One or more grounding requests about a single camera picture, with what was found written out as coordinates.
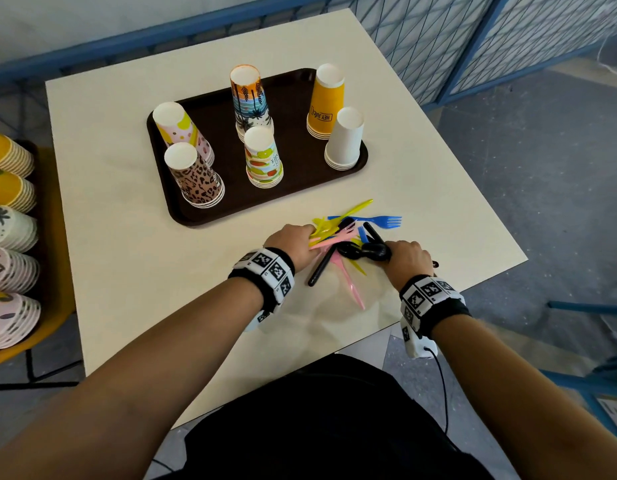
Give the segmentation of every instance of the person's left hand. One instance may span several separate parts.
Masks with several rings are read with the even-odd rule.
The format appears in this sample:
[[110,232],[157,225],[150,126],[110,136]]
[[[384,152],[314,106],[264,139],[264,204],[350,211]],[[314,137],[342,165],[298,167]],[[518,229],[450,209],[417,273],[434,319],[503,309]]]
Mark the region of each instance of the person's left hand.
[[320,254],[319,249],[309,248],[309,237],[315,232],[311,224],[305,226],[285,225],[272,234],[264,243],[265,248],[278,248],[288,254],[293,261],[295,273],[299,273]]

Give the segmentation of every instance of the forearm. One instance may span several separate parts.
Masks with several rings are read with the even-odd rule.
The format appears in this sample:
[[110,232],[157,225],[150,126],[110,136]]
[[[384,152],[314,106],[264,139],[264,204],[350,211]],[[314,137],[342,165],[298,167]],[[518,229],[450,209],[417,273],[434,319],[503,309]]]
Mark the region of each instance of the forearm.
[[477,320],[449,317],[433,340],[521,477],[617,477],[616,437]]
[[232,278],[177,310],[1,450],[0,479],[142,478],[261,306],[255,285]]

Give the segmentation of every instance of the person's right arm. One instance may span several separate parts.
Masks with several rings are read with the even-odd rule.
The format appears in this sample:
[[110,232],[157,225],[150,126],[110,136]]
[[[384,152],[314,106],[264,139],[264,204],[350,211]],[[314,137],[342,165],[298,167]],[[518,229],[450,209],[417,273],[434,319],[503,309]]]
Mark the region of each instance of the person's right arm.
[[[433,275],[417,242],[387,244],[393,257],[384,269],[397,290]],[[432,339],[521,478],[617,479],[617,438],[478,320],[444,319]]]

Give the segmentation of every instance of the table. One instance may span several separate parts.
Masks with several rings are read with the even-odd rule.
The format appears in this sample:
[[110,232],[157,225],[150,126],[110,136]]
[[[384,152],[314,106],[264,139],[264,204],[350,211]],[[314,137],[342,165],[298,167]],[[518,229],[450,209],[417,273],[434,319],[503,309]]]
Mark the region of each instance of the table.
[[[146,131],[153,108],[227,88],[239,63],[268,77],[326,62],[344,70],[346,104],[366,116],[367,166],[201,228],[173,221]],[[47,92],[87,374],[224,280],[285,223],[368,198],[368,215],[404,217],[383,237],[421,242],[460,290],[526,259],[349,10],[51,80]],[[362,266],[368,277],[352,277],[366,311],[334,267],[312,289],[301,273],[282,313],[242,334],[176,425],[398,321],[397,293]]]

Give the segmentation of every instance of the wall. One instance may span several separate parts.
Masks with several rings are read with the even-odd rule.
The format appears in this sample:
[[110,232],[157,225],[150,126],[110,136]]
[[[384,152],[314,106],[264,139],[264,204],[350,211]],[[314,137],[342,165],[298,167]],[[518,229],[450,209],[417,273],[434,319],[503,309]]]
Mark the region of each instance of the wall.
[[0,63],[252,0],[0,0]]

